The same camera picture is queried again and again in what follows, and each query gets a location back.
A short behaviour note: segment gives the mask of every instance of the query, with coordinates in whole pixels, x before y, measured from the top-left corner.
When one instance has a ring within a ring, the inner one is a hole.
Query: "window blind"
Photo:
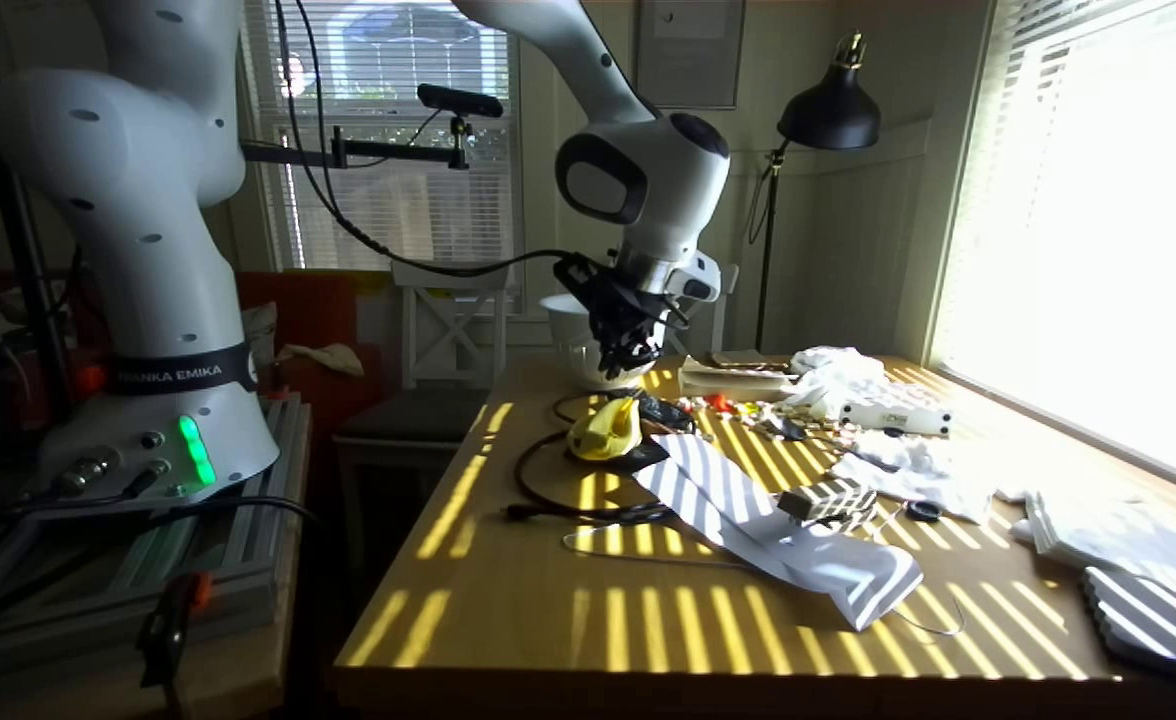
[[[294,0],[252,0],[246,47],[260,86],[257,115],[268,123],[260,133],[283,144],[319,147],[330,128],[347,141],[454,144],[448,111],[440,115],[418,102],[418,84],[483,90],[509,102],[509,37],[472,25],[452,0],[304,0],[304,11]],[[324,100],[324,133],[316,128],[316,90]],[[352,158],[352,169],[330,169],[345,217],[414,259],[511,257],[509,111],[505,118],[467,115],[467,123],[472,163],[465,171],[424,158]],[[288,266],[389,266],[384,257],[357,244],[330,221],[304,169],[279,169],[277,189],[277,257]]]
[[[998,0],[932,359],[1176,477],[1176,0]]]

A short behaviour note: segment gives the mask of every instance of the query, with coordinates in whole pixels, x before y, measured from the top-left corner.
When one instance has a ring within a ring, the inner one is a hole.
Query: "black lamp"
[[[768,180],[764,196],[764,259],[759,259],[759,295],[756,295],[756,349],[764,340],[764,304],[768,304],[768,278],[771,278],[771,244],[774,244],[774,196],[781,196],[781,163],[789,144],[829,147],[829,150],[851,150],[877,144],[879,133],[879,108],[873,95],[856,84],[856,70],[862,65],[862,37],[856,30],[836,55],[824,80],[806,90],[794,90],[774,123],[784,135],[781,147],[771,147],[768,169],[759,180]]]

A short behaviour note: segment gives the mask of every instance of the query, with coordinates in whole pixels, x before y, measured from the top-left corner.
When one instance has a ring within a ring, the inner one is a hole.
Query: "table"
[[[268,423],[279,443],[279,459],[260,493],[279,493],[298,504],[309,470],[309,423],[311,412],[298,397],[279,397],[268,402]],[[224,548],[243,561],[210,568],[216,602],[209,621],[192,621],[184,664],[177,677],[177,700],[184,715],[270,715],[283,704],[293,606],[294,606],[294,571],[298,571],[298,520],[264,512],[252,520],[239,509]],[[167,715],[158,688],[138,688],[138,653],[132,647],[143,612],[157,600],[123,600],[82,621],[99,631],[94,644],[59,639],[53,631],[25,631],[16,647],[32,639],[38,653],[59,653],[62,658],[32,658],[29,669],[0,673],[0,720],[8,715]]]
[[[942,377],[886,363],[954,415],[960,470],[1176,486]],[[670,397],[661,367],[646,391]],[[1078,606],[1074,571],[988,522],[913,522],[883,498],[877,537],[907,548],[925,583],[867,631],[707,552],[681,528],[575,532],[505,520],[517,456],[575,412],[547,363],[486,400],[396,564],[334,656],[339,704],[371,715],[1176,715],[1176,682],[1117,669]],[[768,486],[815,480],[836,452],[698,426]],[[540,452],[533,477],[570,504],[635,496],[611,470]]]

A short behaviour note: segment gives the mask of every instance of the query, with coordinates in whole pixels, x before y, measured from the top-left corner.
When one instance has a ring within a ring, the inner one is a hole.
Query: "black cable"
[[[283,68],[283,84],[293,86],[293,65],[288,65],[288,25],[283,25],[283,0],[270,2],[277,6],[277,47],[279,47],[279,68]],[[324,77],[319,77],[319,52],[316,52],[316,30],[311,30],[311,18],[309,18],[309,6],[304,0],[294,0],[294,11],[298,11],[298,25],[304,25],[304,37],[309,37],[309,58],[311,58],[311,70],[316,70],[316,84],[311,84],[311,100],[316,100],[316,141],[324,147]],[[283,90],[283,102],[288,102],[288,123],[293,123],[293,144],[304,147],[304,133],[298,133],[298,115],[294,115],[294,95]],[[304,180],[311,185],[316,200],[324,203],[324,210],[365,249],[371,249],[374,257],[389,257],[396,265],[406,265],[406,266],[418,266],[418,273],[435,273],[435,276],[486,276],[486,273],[505,273],[505,266],[517,266],[517,265],[528,265],[528,259],[565,259],[565,257],[575,257],[575,251],[558,251],[558,249],[537,249],[537,251],[521,251],[521,257],[509,257],[509,259],[492,259],[492,265],[472,265],[472,266],[448,266],[448,265],[426,265],[426,259],[412,259],[412,257],[400,257],[393,251],[389,244],[378,244],[374,237],[366,237],[365,229],[357,229],[339,200],[334,200],[334,189],[330,189],[330,171],[329,163],[319,163],[319,176],[311,176],[311,169],[304,163]]]
[[[16,583],[13,590],[0,597],[0,612],[13,606],[13,602],[21,602],[21,600],[29,600],[29,597],[35,597],[35,590],[43,590],[49,583],[54,583],[54,579],[62,579],[68,571],[82,568],[82,564],[94,561],[99,552],[113,552],[113,548],[119,548],[123,539],[136,539],[136,537],[148,532],[148,528],[177,522],[177,520],[184,520],[184,516],[224,512],[224,509],[277,509],[277,512],[294,512],[304,522],[324,528],[316,512],[309,512],[304,504],[293,504],[293,498],[283,498],[283,496],[229,496],[229,498],[216,496],[216,498],[203,498],[203,504],[167,509],[167,512],[158,512],[158,516],[148,516],[148,520],[132,522],[132,528],[119,532],[119,537],[108,537],[108,539],[99,539],[99,542],[91,542],[91,548],[68,554],[62,564],[54,564],[54,568],[49,568],[49,571],[38,571],[38,576]]]
[[[517,456],[511,480],[517,480],[517,493],[522,496],[522,504],[509,504],[505,509],[509,520],[558,516],[558,520],[575,520],[575,522],[657,522],[657,520],[670,516],[657,498],[650,504],[625,504],[625,509],[575,509],[575,504],[565,504],[565,498],[537,493],[537,485],[528,480],[528,463],[547,443],[565,443],[565,431],[547,431]]]

